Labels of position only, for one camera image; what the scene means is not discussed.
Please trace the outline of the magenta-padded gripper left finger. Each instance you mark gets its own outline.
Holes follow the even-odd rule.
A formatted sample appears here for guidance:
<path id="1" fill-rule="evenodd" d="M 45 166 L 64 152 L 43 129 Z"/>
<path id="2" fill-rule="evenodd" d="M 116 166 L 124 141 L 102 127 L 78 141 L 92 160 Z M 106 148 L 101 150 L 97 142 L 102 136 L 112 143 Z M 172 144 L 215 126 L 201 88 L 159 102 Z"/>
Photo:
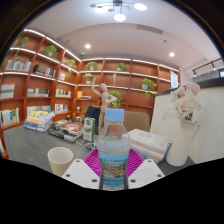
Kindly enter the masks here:
<path id="1" fill-rule="evenodd" d="M 83 159 L 75 159 L 62 178 L 84 188 L 99 189 L 101 163 L 98 150 L 92 150 Z"/>

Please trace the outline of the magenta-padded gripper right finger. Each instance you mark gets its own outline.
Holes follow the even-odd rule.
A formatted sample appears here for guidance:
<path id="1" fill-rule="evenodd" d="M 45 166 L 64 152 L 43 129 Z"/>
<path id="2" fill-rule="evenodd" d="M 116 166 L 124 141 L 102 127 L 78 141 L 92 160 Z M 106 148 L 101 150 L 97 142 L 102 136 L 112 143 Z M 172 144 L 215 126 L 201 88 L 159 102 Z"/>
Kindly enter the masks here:
<path id="1" fill-rule="evenodd" d="M 152 159 L 144 159 L 137 151 L 129 151 L 126 162 L 126 179 L 129 189 L 140 188 L 164 177 Z"/>

